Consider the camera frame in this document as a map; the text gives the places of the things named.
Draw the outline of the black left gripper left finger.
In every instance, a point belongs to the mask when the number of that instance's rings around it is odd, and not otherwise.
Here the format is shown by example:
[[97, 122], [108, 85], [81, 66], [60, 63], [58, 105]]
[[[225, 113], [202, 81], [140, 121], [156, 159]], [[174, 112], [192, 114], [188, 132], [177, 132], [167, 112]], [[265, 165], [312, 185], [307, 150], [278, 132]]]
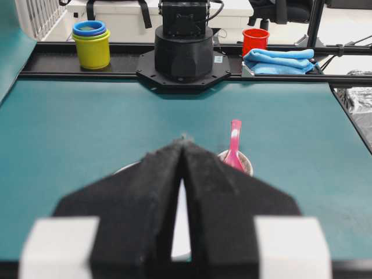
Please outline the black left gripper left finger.
[[63, 196], [36, 220], [24, 244], [20, 278], [145, 278], [163, 243], [171, 251], [181, 141]]

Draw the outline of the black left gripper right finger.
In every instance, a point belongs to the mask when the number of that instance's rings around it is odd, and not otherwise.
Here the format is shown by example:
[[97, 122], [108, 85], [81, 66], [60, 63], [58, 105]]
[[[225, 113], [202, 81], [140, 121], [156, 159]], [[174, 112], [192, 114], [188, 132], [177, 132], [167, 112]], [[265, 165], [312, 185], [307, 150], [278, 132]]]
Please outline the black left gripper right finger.
[[319, 221], [294, 198], [182, 144], [193, 261], [207, 278], [331, 278]]

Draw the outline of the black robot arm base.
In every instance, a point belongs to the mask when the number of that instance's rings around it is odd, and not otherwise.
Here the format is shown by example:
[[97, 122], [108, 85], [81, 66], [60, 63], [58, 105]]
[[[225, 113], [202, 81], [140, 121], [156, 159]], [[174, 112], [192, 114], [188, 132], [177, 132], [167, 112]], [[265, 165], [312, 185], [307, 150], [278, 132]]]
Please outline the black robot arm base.
[[154, 49], [139, 56], [139, 78], [163, 88], [201, 90], [230, 76], [228, 58], [214, 51], [210, 1], [160, 1], [159, 13]]

